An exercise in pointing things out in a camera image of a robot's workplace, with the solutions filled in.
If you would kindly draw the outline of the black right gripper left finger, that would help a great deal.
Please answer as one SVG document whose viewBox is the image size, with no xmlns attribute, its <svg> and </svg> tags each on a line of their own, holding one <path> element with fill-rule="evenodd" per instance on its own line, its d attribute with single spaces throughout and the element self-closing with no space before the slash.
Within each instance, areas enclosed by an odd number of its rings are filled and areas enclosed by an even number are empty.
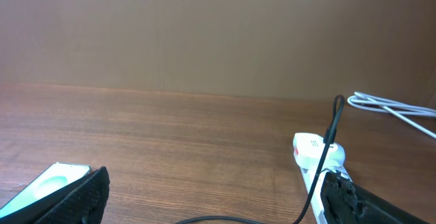
<svg viewBox="0 0 436 224">
<path fill-rule="evenodd" d="M 36 202 L 5 215 L 5 224 L 100 224 L 109 198 L 106 167 L 54 191 Z"/>
</svg>

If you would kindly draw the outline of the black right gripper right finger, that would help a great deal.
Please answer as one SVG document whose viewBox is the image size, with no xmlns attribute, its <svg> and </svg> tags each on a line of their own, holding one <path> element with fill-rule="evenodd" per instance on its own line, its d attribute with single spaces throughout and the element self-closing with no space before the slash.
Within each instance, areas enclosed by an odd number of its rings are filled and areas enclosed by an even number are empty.
<svg viewBox="0 0 436 224">
<path fill-rule="evenodd" d="M 328 224 L 426 224 L 339 173 L 326 174 L 320 197 Z"/>
</svg>

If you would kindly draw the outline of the blue Galaxy smartphone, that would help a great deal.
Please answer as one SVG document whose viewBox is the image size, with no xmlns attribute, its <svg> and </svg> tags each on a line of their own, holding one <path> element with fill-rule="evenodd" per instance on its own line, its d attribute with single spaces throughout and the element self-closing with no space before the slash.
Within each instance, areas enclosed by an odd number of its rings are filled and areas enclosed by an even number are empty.
<svg viewBox="0 0 436 224">
<path fill-rule="evenodd" d="M 1 208 L 1 217 L 5 217 L 46 197 L 82 178 L 90 171 L 91 167 L 89 165 L 59 162 L 52 164 Z"/>
</svg>

